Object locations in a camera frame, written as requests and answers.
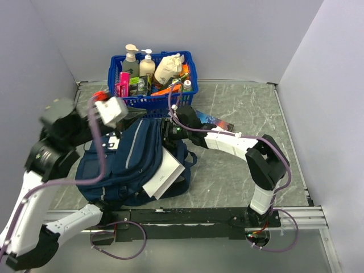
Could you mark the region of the blue Jane Eyre book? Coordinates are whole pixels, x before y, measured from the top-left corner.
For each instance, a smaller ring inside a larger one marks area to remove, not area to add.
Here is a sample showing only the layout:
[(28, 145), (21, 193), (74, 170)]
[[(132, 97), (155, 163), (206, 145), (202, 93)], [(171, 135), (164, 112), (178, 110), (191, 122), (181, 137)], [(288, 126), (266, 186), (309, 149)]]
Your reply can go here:
[(213, 117), (211, 115), (208, 115), (208, 114), (205, 114), (205, 113), (202, 113), (198, 110), (196, 110), (196, 115), (197, 117), (200, 119), (200, 121), (202, 123), (211, 123), (211, 124), (214, 124), (224, 130), (227, 130), (229, 132), (232, 132), (233, 131), (233, 128), (234, 128), (234, 125), (231, 124), (231, 123), (228, 123), (226, 121), (223, 121), (221, 119), (218, 119), (216, 117)]

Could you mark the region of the navy blue student backpack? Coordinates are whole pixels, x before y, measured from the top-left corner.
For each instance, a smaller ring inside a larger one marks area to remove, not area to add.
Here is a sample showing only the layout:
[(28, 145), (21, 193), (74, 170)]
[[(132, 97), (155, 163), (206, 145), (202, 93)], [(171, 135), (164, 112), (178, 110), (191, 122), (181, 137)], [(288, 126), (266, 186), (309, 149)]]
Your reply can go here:
[[(140, 118), (119, 139), (112, 135), (100, 137), (100, 146), (106, 157), (105, 174), (95, 184), (77, 186), (87, 201), (117, 210), (123, 205), (141, 206), (157, 200), (149, 197), (143, 186), (162, 162), (161, 121)], [(185, 170), (161, 198), (184, 194), (190, 187), (191, 167), (197, 163), (196, 154), (188, 151), (182, 140), (177, 142), (175, 149), (168, 151)]]

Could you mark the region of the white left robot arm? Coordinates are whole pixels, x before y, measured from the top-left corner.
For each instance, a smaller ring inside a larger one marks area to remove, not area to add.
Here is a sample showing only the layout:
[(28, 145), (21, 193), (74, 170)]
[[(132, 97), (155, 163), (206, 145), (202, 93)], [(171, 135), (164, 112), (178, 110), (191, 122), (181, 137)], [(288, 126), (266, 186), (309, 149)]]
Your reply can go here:
[[(75, 103), (67, 98), (54, 100), (42, 113), (41, 136), (25, 164), (23, 183), (16, 205), (1, 233), (1, 261), (15, 272), (28, 272), (47, 264), (59, 247), (80, 231), (96, 225), (110, 226), (112, 214), (87, 205), (60, 221), (45, 224), (48, 208), (62, 185), (93, 185), (106, 175), (106, 155), (102, 136), (128, 128), (146, 111), (127, 106), (120, 98), (88, 102), (82, 117)], [(79, 158), (77, 147), (93, 141), (97, 151), (96, 177), (69, 180), (71, 167)]]

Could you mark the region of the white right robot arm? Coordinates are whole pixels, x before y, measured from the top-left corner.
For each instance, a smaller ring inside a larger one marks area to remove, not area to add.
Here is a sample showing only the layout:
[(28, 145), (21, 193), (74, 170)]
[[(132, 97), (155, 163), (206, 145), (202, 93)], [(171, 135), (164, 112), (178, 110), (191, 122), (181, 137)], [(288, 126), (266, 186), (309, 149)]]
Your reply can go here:
[(273, 213), (279, 183), (291, 171), (287, 158), (274, 139), (265, 134), (243, 136), (212, 123), (202, 123), (189, 105), (169, 107), (170, 119), (163, 120), (162, 138), (165, 143), (189, 139), (195, 146), (222, 151), (247, 163), (255, 183), (254, 194), (247, 207), (246, 219), (253, 226), (262, 226)]

